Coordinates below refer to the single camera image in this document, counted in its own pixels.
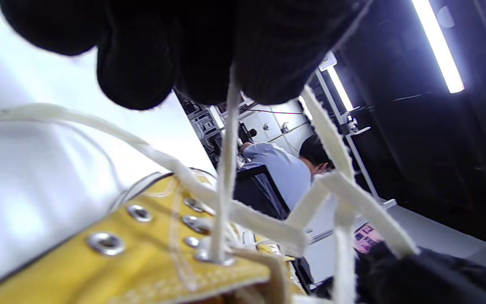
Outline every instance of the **black wall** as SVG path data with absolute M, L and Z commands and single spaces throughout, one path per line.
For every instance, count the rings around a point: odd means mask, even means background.
M 486 0 L 431 4 L 455 21 L 442 31 L 464 92 L 449 94 L 409 0 L 375 1 L 336 70 L 372 127 L 354 140 L 378 192 L 486 241 Z

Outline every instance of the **white shoelace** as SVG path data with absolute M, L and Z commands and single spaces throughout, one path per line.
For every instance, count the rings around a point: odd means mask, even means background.
M 35 103 L 0 110 L 0 121 L 66 121 L 87 125 L 127 142 L 152 161 L 174 172 L 183 186 L 197 200 L 208 204 L 216 211 L 216 221 L 209 248 L 212 261 L 224 259 L 227 246 L 225 235 L 229 229 L 228 220 L 277 242 L 286 254 L 302 256 L 308 244 L 308 238 L 303 229 L 326 198 L 330 194 L 335 195 L 339 203 L 334 216 L 336 261 L 333 299 L 337 304 L 352 304 L 355 300 L 352 225 L 356 211 L 361 212 L 362 216 L 380 232 L 386 245 L 396 257 L 403 258 L 419 254 L 419 249 L 405 231 L 374 201 L 372 196 L 355 183 L 351 159 L 342 137 L 318 104 L 311 89 L 305 87 L 302 97 L 314 118 L 312 124 L 316 133 L 337 169 L 315 179 L 309 192 L 286 221 L 272 219 L 231 199 L 235 182 L 235 140 L 237 138 L 237 102 L 239 100 L 239 88 L 233 84 L 230 85 L 228 91 L 229 116 L 222 144 L 216 191 L 208 184 L 199 182 L 191 170 L 177 158 L 155 150 L 145 140 L 98 117 L 68 110 L 54 104 Z M 324 300 L 296 296 L 293 298 L 293 302 L 316 304 L 322 303 Z

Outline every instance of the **light blue shirt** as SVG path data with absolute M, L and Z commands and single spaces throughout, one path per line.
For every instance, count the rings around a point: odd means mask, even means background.
M 261 142 L 251 144 L 243 150 L 243 156 L 251 162 L 242 170 L 266 165 L 278 191 L 290 210 L 311 187 L 311 171 L 299 158 L 287 153 L 276 144 Z

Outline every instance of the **sleeve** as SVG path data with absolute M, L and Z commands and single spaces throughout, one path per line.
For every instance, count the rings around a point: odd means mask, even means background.
M 241 154 L 243 154 L 243 156 L 245 156 L 246 158 L 253 159 L 258 154 L 262 154 L 262 153 L 265 153 L 267 150 L 270 150 L 271 146 L 272 145 L 267 143 L 267 142 L 260 142 L 258 144 L 251 144 L 250 146 L 245 148 L 245 150 L 243 150 L 243 152 L 241 152 Z

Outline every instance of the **metal eyelet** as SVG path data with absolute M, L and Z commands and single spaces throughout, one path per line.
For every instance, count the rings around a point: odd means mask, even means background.
M 189 206 L 192 210 L 196 212 L 204 212 L 204 210 L 199 207 L 200 203 L 194 198 L 186 198 L 185 205 Z
M 198 247 L 198 245 L 200 245 L 200 240 L 198 240 L 198 238 L 194 236 L 185 237 L 183 241 L 185 242 L 185 244 L 187 244 L 187 246 L 191 248 L 196 248 Z
M 133 219 L 137 220 L 138 222 L 147 223 L 151 222 L 153 216 L 151 213 L 147 211 L 140 205 L 131 205 L 127 207 L 127 212 L 133 217 Z
M 199 262 L 213 263 L 222 266 L 231 266 L 235 263 L 235 258 L 228 253 L 226 253 L 224 256 L 224 261 L 221 263 L 215 263 L 210 259 L 207 250 L 198 250 L 198 252 L 194 255 L 194 258 Z
M 200 233 L 200 234 L 209 233 L 209 229 L 204 227 L 204 225 L 201 225 L 196 216 L 184 215 L 184 216 L 181 217 L 181 220 L 183 221 L 183 223 L 185 223 L 185 225 L 187 225 L 189 228 L 191 228 L 192 230 L 194 230 L 197 233 Z
M 118 255 L 125 250 L 123 240 L 112 233 L 93 233 L 87 238 L 87 244 L 93 250 L 104 255 Z

